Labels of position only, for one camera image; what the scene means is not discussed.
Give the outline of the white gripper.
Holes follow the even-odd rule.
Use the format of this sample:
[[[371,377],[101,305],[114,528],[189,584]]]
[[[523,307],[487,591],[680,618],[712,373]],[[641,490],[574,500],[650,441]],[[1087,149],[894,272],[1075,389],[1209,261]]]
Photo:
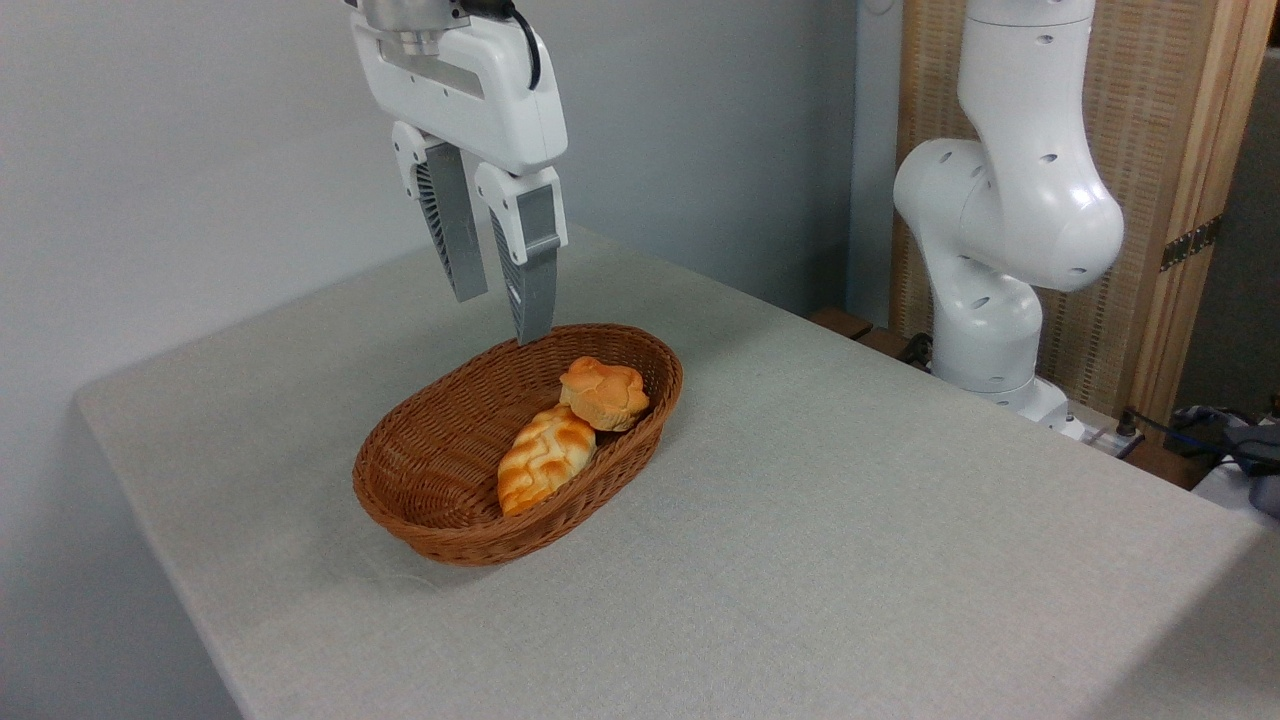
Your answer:
[[[486,292],[460,149],[484,160],[477,192],[516,340],[530,345],[553,327],[567,229],[561,179],[549,165],[568,138],[545,44],[512,10],[356,5],[349,20],[375,102],[397,119],[390,136],[404,193],[421,209],[458,302]]]

